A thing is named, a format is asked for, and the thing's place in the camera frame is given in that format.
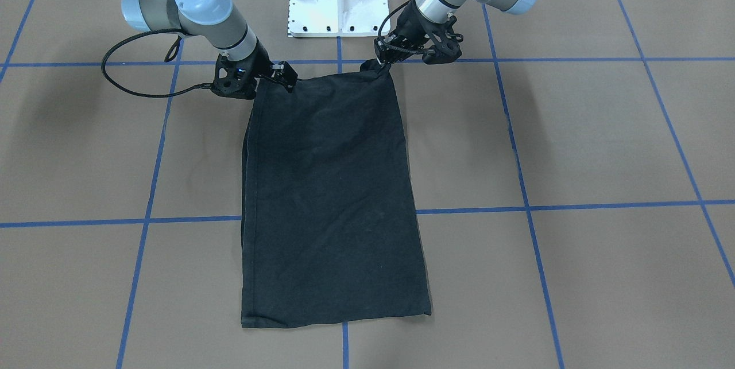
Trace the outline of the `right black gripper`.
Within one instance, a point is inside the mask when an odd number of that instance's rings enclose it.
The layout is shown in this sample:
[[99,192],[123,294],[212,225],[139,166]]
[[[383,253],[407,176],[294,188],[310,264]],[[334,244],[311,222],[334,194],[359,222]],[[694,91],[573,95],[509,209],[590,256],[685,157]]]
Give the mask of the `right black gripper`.
[[241,61],[242,94],[256,94],[260,80],[281,85],[291,94],[297,85],[297,73],[287,61],[277,64],[270,60],[267,50],[257,42],[252,53]]

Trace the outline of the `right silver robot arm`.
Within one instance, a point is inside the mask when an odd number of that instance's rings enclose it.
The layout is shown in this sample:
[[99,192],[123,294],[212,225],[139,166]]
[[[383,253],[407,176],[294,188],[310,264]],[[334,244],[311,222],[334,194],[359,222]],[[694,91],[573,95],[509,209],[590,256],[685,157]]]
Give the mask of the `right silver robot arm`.
[[232,0],[121,0],[123,17],[137,34],[130,43],[154,34],[175,34],[165,61],[178,55],[184,38],[202,36],[218,51],[211,83],[195,89],[231,99],[254,99],[260,80],[296,87],[297,73],[286,62],[273,63],[255,31]]

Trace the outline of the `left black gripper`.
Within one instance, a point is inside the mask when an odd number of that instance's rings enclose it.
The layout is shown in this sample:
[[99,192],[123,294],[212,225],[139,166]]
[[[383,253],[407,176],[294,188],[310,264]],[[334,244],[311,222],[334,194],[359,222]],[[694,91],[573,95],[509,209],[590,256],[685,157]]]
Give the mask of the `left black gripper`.
[[378,37],[374,40],[376,60],[381,64],[393,64],[404,61],[414,55],[421,55],[426,65],[438,63],[438,51],[434,47],[426,48],[428,41],[436,42],[434,31],[436,23],[428,20],[417,7],[416,1],[407,1],[393,10],[383,21],[381,26],[388,23],[388,19],[401,11],[397,18],[396,28],[387,35],[378,30]]

